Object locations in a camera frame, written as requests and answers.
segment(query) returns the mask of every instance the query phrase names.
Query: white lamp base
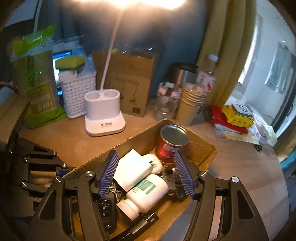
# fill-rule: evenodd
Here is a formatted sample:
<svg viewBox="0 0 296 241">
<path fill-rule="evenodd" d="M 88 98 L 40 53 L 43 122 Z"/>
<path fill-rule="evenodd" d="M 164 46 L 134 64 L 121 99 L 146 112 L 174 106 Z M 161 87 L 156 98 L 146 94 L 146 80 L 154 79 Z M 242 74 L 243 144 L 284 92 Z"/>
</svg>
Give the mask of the white lamp base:
<svg viewBox="0 0 296 241">
<path fill-rule="evenodd" d="M 85 129 L 88 135 L 93 137 L 106 136 L 122 132 L 126 127 L 122 112 L 111 119 L 90 120 L 85 115 Z"/>
</svg>

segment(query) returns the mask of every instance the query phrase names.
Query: metal screw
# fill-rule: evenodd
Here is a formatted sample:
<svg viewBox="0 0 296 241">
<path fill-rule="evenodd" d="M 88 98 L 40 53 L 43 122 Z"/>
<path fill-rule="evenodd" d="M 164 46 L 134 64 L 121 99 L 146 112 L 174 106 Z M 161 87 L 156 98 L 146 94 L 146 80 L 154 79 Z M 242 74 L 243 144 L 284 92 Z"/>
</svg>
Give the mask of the metal screw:
<svg viewBox="0 0 296 241">
<path fill-rule="evenodd" d="M 233 181 L 234 183 L 238 183 L 239 179 L 237 177 L 232 177 L 231 181 Z"/>
<path fill-rule="evenodd" d="M 92 176 L 94 175 L 94 172 L 93 172 L 93 171 L 87 171 L 87 172 L 85 173 L 85 175 L 86 175 L 87 177 L 92 177 Z"/>
<path fill-rule="evenodd" d="M 61 177 L 57 177 L 56 180 L 61 183 L 63 181 L 63 179 Z"/>
<path fill-rule="evenodd" d="M 201 177 L 206 177 L 207 176 L 207 172 L 203 172 L 203 174 L 200 175 Z"/>
</svg>

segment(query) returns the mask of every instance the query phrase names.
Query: yellow package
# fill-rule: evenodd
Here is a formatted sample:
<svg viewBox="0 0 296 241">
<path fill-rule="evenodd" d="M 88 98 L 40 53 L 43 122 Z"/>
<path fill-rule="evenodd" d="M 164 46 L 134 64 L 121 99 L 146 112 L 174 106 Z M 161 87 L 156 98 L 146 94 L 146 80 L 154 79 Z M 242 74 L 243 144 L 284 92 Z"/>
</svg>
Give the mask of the yellow package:
<svg viewBox="0 0 296 241">
<path fill-rule="evenodd" d="M 237 112 L 230 105 L 224 105 L 222 112 L 225 114 L 227 122 L 239 127 L 251 127 L 254 120 L 250 117 L 238 115 Z"/>
</svg>

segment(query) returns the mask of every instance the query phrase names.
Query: green snack bag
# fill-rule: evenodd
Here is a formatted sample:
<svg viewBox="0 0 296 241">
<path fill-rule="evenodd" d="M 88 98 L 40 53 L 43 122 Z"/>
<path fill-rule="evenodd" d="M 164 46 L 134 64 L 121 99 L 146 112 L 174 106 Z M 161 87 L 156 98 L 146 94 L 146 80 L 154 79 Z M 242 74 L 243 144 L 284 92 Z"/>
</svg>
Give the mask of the green snack bag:
<svg viewBox="0 0 296 241">
<path fill-rule="evenodd" d="M 52 65 L 54 27 L 26 35 L 13 43 L 12 81 L 30 99 L 26 122 L 30 128 L 67 117 L 59 105 Z"/>
</svg>

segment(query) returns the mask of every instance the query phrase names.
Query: wooden desk surface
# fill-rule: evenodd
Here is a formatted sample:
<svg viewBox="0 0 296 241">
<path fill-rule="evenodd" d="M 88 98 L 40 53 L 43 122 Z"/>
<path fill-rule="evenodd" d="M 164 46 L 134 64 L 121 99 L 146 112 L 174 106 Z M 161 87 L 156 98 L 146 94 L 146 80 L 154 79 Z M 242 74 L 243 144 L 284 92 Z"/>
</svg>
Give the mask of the wooden desk surface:
<svg viewBox="0 0 296 241">
<path fill-rule="evenodd" d="M 155 123 L 151 114 L 144 118 L 124 114 L 124 118 L 126 128 L 123 132 L 104 137 L 88 136 L 84 117 L 64 119 L 32 130 L 23 128 L 20 135 L 57 151 L 60 159 L 68 166 L 80 166 Z M 289 216 L 287 186 L 273 149 L 263 146 L 263 151 L 259 153 L 250 144 L 218 141 L 212 124 L 201 120 L 203 118 L 199 119 L 190 128 L 218 150 L 209 167 L 209 173 L 221 179 L 239 177 L 253 199 L 272 240 Z M 221 199 L 217 198 L 211 239 L 215 238 L 218 231 L 220 210 Z M 189 215 L 188 223 L 184 224 L 184 229 L 187 229 L 192 216 L 191 209 L 184 215 Z"/>
</svg>

